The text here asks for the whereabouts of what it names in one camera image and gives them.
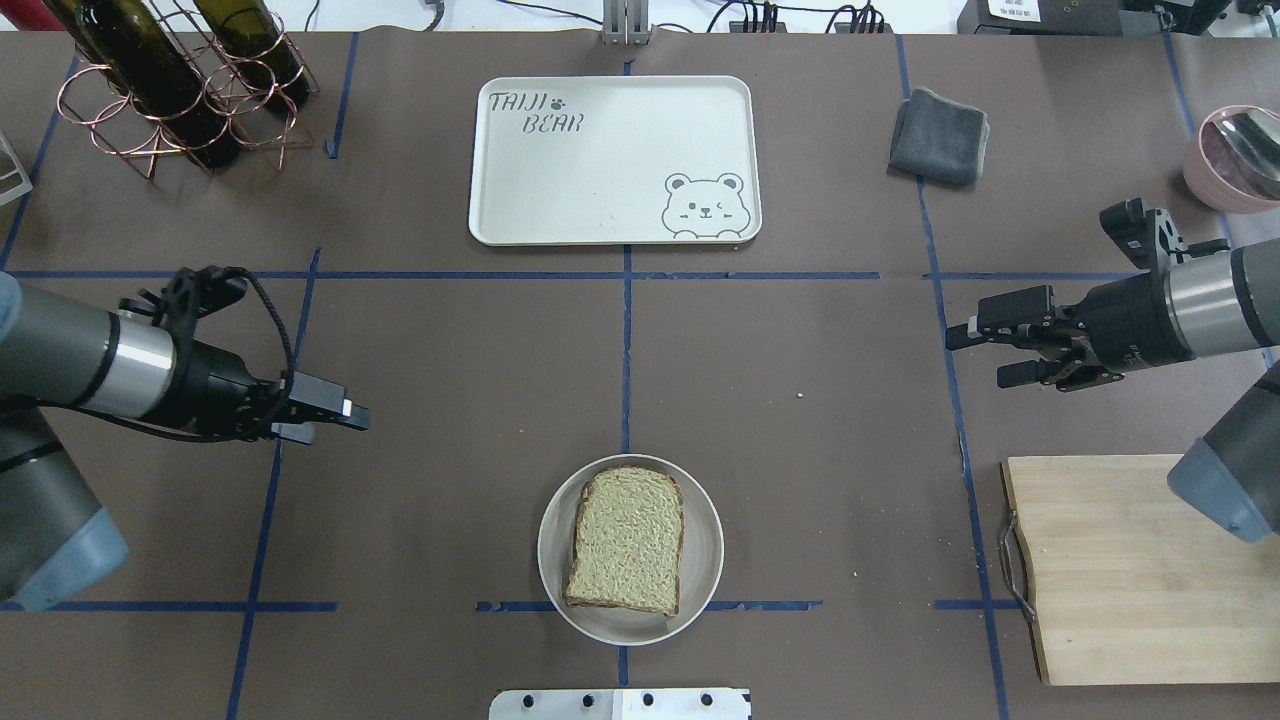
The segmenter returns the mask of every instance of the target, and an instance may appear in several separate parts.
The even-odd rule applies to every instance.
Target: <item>gray cloth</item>
[[[989,129],[987,113],[918,87],[897,109],[888,164],[936,181],[973,184],[982,176]]]

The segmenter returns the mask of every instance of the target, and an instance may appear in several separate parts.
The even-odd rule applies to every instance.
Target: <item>pink cup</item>
[[[1253,105],[1228,105],[1213,110],[1196,129],[1196,137],[1187,147],[1187,160],[1183,163],[1183,177],[1187,179],[1187,187],[1206,205],[1224,213],[1243,215],[1280,208],[1280,200],[1262,197],[1248,188],[1240,178],[1224,177],[1215,169],[1215,165],[1219,168],[1233,167],[1234,161],[1230,159],[1233,151],[1217,128],[1213,127],[1213,120],[1221,120],[1228,115],[1253,108]],[[1262,110],[1280,117],[1265,108]]]

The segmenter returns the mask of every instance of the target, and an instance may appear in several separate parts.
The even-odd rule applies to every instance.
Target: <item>red object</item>
[[[18,29],[64,29],[40,0],[0,0],[0,15]]]

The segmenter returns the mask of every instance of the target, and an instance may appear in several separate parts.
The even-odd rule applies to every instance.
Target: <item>slice of bread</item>
[[[673,618],[684,544],[685,503],[676,480],[645,468],[609,468],[582,488],[564,602]]]

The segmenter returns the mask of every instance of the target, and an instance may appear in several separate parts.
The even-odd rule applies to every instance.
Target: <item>cartoon bear face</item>
[[[713,181],[676,173],[667,178],[667,192],[671,196],[662,211],[662,224],[676,240],[741,237],[751,224],[751,214],[742,202],[742,178],[733,173]]]

